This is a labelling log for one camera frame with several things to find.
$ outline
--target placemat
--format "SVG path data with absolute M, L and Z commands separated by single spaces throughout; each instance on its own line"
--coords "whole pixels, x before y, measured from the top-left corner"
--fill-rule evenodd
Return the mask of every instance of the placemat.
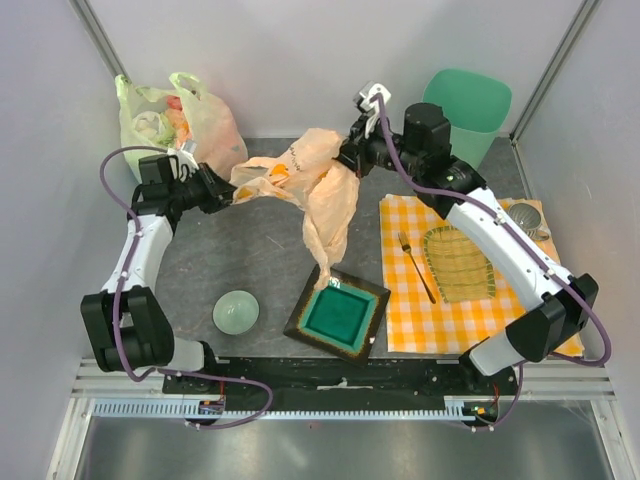
M 496 296 L 493 265 L 469 237 L 450 225 L 424 236 L 424 255 L 447 303 Z
M 542 212 L 535 200 L 501 200 L 506 210 L 516 202 L 525 201 Z M 423 252 L 427 231 L 449 225 L 417 197 L 387 195 L 380 201 L 380 234 L 382 240 L 382 272 L 384 284 L 391 290 L 387 305 L 388 348 L 392 352 L 462 353 L 472 345 L 502 330 L 520 317 L 524 308 L 502 274 L 495 270 L 496 295 L 484 300 L 445 303 L 436 293 L 432 305 L 424 286 L 398 242 L 398 231 L 409 237 L 411 250 L 432 291 L 437 292 Z M 537 242 L 555 261 L 558 253 L 553 239 Z M 582 355 L 583 346 L 576 335 L 564 343 L 558 352 L 571 356 Z

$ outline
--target fork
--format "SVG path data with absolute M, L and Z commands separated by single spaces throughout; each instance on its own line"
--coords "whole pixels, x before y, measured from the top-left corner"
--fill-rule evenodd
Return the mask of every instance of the fork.
M 420 280 L 422 280 L 422 285 L 424 285 L 424 289 L 427 291 L 427 295 L 429 295 L 429 300 L 431 300 L 431 303 L 435 304 L 436 298 L 433 296 L 433 293 L 431 293 L 431 290 L 429 290 L 427 282 L 424 281 L 422 273 L 420 273 L 418 264 L 413 258 L 413 255 L 411 255 L 411 245 L 409 245 L 409 238 L 407 237 L 407 234 L 404 233 L 404 231 L 400 230 L 398 232 L 398 240 L 400 240 L 400 245 L 402 245 L 402 251 L 409 255 L 409 258 L 411 258 L 411 261 L 413 262 L 413 266 L 416 267 L 416 272 L 418 272 L 418 276 L 420 277 Z

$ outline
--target plastic bag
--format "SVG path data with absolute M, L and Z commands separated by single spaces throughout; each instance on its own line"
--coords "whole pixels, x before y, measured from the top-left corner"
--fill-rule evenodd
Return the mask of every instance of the plastic bag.
M 360 180 L 334 160 L 342 140 L 337 132 L 312 128 L 280 157 L 254 157 L 231 171 L 234 203 L 277 197 L 304 210 L 302 239 L 320 265 L 317 290 L 327 286 L 330 267 L 344 256 L 358 202 Z
M 247 148 L 231 110 L 220 98 L 207 92 L 194 75 L 174 73 L 169 80 L 175 90 L 136 87 L 123 75 L 116 77 L 122 146 L 175 148 L 186 138 L 192 138 L 196 143 L 196 161 L 209 164 L 214 172 L 229 180 L 231 168 L 247 161 Z M 138 181 L 138 161 L 148 155 L 144 151 L 125 152 Z

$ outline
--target white wall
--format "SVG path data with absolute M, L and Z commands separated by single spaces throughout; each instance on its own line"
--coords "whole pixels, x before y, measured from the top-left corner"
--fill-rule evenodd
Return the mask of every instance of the white wall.
M 609 372 L 640 447 L 640 3 L 601 3 L 522 139 L 563 262 L 589 272 Z
M 368 80 L 393 119 L 439 70 L 494 76 L 513 90 L 510 131 L 580 0 L 91 0 L 137 83 L 198 74 L 246 136 L 346 131 Z
M 44 478 L 125 220 L 98 183 L 119 144 L 110 75 L 65 0 L 0 15 L 0 477 Z M 130 194 L 123 165 L 111 177 Z

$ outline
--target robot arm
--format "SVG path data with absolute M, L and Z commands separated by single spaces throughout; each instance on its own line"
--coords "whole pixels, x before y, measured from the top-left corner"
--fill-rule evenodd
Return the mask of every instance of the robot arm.
M 118 309 L 120 318 L 123 314 L 131 317 L 132 325 L 121 328 L 131 367 L 154 365 L 197 371 L 203 368 L 210 348 L 201 342 L 174 337 L 153 292 L 162 256 L 182 213 L 195 207 L 205 213 L 217 212 L 231 204 L 235 187 L 218 177 L 207 164 L 197 164 L 185 150 L 142 159 L 140 175 L 142 183 L 132 201 L 139 225 L 129 219 L 127 239 L 116 268 L 99 293 L 82 299 L 82 318 L 98 366 L 107 372 L 122 370 L 112 314 L 117 284 L 124 277 Z M 138 242 L 135 253 L 127 259 L 134 240 Z M 125 264 L 129 265 L 127 271 L 123 271 Z
M 353 124 L 341 147 L 338 160 L 367 175 L 374 166 L 395 170 L 373 100 L 380 94 L 390 98 L 380 84 L 367 84 L 355 97 L 361 116 Z M 451 155 L 451 126 L 442 109 L 428 103 L 411 105 L 405 111 L 403 135 L 392 134 L 404 170 L 419 186 L 457 192 L 476 199 L 498 212 L 498 221 L 470 201 L 441 195 L 418 193 L 418 198 L 443 219 L 464 232 L 506 277 L 527 310 L 491 338 L 469 349 L 461 362 L 475 375 L 490 376 L 523 360 L 539 362 L 586 325 L 586 313 L 562 287 L 549 278 L 527 254 L 524 242 L 549 269 L 568 283 L 591 306 L 598 291 L 588 274 L 575 278 L 561 265 L 546 257 L 502 210 L 484 179 L 467 163 Z M 504 224 L 520 237 L 516 241 Z

